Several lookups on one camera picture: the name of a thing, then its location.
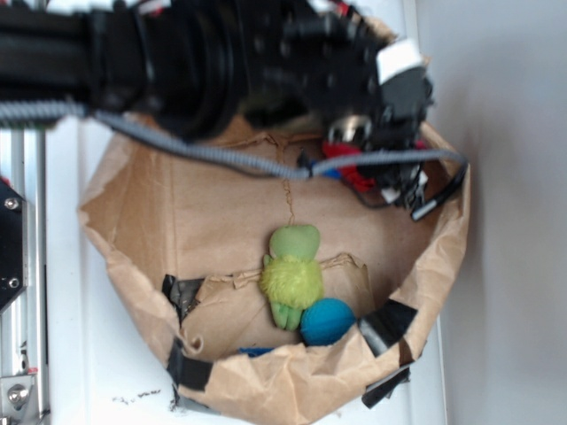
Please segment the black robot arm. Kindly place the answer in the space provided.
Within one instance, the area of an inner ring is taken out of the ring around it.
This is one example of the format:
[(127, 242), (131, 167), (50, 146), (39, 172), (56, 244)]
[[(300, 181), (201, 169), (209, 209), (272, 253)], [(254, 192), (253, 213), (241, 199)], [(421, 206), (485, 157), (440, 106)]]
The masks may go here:
[(335, 155), (392, 152), (417, 147), (430, 105), (416, 46), (344, 1), (117, 1), (67, 15), (1, 4), (7, 128), (141, 112), (188, 144), (239, 115), (322, 131)]

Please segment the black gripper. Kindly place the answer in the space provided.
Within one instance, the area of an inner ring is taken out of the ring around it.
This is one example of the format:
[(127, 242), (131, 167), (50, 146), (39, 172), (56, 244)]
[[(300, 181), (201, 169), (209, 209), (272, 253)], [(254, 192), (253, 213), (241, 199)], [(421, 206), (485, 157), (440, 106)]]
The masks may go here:
[(361, 154), (419, 147), (431, 104), (423, 58), (354, 8), (251, 8), (247, 55), (254, 127), (319, 131)]

